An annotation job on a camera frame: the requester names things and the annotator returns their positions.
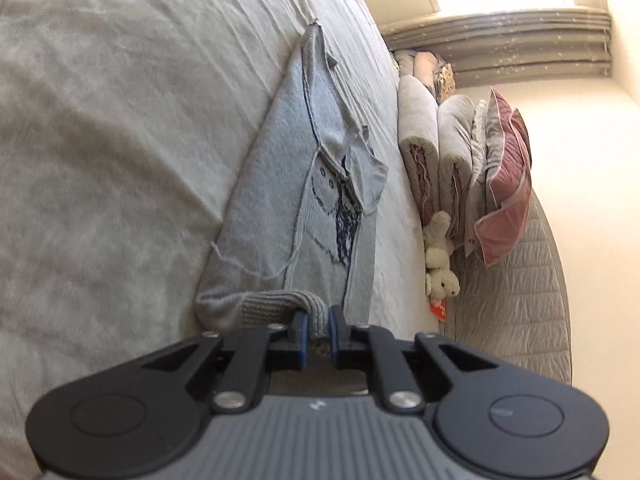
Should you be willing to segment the red small book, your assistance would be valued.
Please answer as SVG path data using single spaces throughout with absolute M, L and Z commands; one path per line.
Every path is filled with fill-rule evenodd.
M 428 307 L 430 308 L 431 314 L 434 315 L 434 317 L 437 318 L 439 322 L 447 322 L 447 301 L 445 299 L 440 300 L 439 302 L 431 302 Z

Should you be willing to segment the white plush dog toy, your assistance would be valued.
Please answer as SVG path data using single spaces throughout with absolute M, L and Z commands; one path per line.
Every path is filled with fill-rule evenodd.
M 460 292 L 459 279 L 450 268 L 450 257 L 454 252 L 454 244 L 447 237 L 450 224 L 450 215 L 437 211 L 423 229 L 426 296 L 434 306 L 440 306 Z

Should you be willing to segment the grey knitted cat sweater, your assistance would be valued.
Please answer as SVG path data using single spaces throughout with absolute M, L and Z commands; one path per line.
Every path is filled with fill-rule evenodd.
M 194 299 L 198 320 L 227 333 L 329 310 L 369 318 L 376 215 L 387 179 L 368 129 L 338 91 L 322 28 L 294 47 L 231 195 Z

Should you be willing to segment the pink grey pillow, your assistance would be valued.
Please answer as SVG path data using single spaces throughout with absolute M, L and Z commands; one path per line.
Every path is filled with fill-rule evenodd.
M 474 223 L 484 265 L 498 263 L 523 237 L 529 214 L 532 152 L 520 111 L 490 90 L 486 119 L 486 214 Z

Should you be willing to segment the grey quilted headboard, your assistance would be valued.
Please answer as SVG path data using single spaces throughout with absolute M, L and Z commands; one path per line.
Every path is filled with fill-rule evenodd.
M 494 266 L 458 249 L 451 266 L 460 294 L 447 300 L 442 336 L 570 384 L 570 307 L 561 258 L 541 203 L 530 198 L 527 229 Z

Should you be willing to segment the light grey bed sheet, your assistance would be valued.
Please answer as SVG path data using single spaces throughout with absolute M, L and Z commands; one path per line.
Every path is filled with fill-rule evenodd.
M 371 321 L 435 327 L 397 70 L 364 0 L 1 0 L 3 478 L 38 472 L 43 393 L 198 331 L 210 244 L 311 22 L 388 169 Z

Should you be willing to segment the folded grey pink quilt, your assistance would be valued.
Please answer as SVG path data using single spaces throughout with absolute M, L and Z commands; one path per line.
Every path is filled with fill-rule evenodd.
M 474 226 L 487 212 L 487 114 L 484 100 L 457 93 L 438 104 L 418 78 L 400 78 L 398 141 L 421 222 L 445 211 L 448 240 L 467 255 L 480 247 Z

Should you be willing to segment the grey right window curtain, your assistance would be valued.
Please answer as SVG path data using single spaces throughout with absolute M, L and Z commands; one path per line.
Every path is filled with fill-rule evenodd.
M 539 79 L 606 77 L 612 18 L 593 8 L 424 16 L 383 26 L 391 51 L 430 52 L 460 88 Z

